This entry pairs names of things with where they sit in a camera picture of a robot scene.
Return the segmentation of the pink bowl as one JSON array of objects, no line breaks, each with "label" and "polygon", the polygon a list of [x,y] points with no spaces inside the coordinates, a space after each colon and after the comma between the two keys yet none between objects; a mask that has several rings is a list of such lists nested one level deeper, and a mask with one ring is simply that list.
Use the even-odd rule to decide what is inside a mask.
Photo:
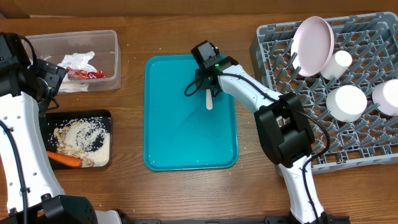
[{"label": "pink bowl", "polygon": [[372,92],[372,99],[378,104],[378,110],[389,116],[397,116],[397,91],[398,80],[392,79],[375,86]]}]

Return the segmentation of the white napkin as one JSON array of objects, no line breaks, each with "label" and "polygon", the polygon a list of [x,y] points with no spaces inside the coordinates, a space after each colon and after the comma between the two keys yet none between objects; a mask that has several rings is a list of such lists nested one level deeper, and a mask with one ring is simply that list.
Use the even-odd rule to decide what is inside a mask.
[{"label": "white napkin", "polygon": [[[74,53],[72,55],[65,55],[62,62],[58,64],[59,67],[72,68],[77,70],[85,70],[87,72],[97,72],[94,66],[89,64],[89,61],[95,56],[93,51],[85,54]],[[88,84],[75,83],[71,81],[66,75],[60,86],[59,92],[74,93],[88,91]]]}]

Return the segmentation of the white bowl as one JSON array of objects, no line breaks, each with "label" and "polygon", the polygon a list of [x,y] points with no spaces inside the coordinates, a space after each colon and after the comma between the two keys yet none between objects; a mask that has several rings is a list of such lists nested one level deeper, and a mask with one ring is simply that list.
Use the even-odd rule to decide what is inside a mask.
[{"label": "white bowl", "polygon": [[353,122],[361,117],[367,107],[367,98],[356,86],[345,85],[332,90],[326,98],[326,107],[335,119]]}]

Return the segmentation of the white plastic cup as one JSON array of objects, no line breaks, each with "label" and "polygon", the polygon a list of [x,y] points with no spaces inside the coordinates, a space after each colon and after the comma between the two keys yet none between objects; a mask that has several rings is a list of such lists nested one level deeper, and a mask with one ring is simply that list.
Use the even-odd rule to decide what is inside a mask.
[{"label": "white plastic cup", "polygon": [[339,50],[332,55],[330,61],[321,69],[320,74],[327,80],[339,79],[352,62],[353,58],[349,52]]}]

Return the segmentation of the white round plate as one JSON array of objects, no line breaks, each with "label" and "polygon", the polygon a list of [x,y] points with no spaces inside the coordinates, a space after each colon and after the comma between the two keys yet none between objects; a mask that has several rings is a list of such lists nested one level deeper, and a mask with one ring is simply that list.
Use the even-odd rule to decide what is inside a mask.
[{"label": "white round plate", "polygon": [[312,16],[304,20],[292,38],[290,53],[296,53],[292,65],[298,74],[311,77],[321,71],[330,61],[335,38],[334,33],[326,20]]}]

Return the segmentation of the orange carrot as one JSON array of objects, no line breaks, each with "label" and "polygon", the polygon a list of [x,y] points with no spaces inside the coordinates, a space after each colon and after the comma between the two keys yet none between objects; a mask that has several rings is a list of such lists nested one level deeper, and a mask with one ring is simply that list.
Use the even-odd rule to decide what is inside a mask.
[{"label": "orange carrot", "polygon": [[83,165],[83,161],[77,157],[59,154],[51,151],[47,151],[47,156],[68,167],[81,168]]}]

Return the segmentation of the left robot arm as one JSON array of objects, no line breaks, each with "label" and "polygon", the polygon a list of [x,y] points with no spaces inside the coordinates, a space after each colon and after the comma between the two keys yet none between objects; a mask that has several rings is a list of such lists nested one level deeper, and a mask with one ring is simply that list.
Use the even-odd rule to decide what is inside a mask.
[{"label": "left robot arm", "polygon": [[40,120],[67,71],[28,55],[28,42],[1,33],[1,162],[9,212],[1,223],[127,223],[119,210],[95,210],[87,198],[66,195],[55,177]]}]

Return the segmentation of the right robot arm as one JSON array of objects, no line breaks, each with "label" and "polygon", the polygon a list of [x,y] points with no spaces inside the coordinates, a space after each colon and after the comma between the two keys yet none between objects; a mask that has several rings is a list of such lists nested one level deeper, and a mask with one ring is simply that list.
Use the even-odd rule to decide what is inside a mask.
[{"label": "right robot arm", "polygon": [[231,57],[196,56],[195,61],[199,86],[229,94],[253,112],[262,150],[287,186],[291,222],[324,223],[326,213],[309,165],[315,136],[298,96],[266,88]]}]

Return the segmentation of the red snack wrapper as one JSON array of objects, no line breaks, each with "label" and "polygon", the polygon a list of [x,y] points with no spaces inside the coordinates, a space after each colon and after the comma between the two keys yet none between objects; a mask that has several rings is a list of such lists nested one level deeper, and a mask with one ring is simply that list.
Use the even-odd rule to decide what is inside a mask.
[{"label": "red snack wrapper", "polygon": [[69,80],[91,80],[105,78],[101,70],[97,72],[88,72],[86,70],[78,70],[67,67],[67,77]]}]

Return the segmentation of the white plastic fork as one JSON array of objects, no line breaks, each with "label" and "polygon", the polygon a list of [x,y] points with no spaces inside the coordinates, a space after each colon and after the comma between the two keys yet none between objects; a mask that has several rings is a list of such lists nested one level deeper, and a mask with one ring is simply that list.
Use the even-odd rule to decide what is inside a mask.
[{"label": "white plastic fork", "polygon": [[206,108],[207,110],[213,109],[212,92],[210,89],[206,90]]}]

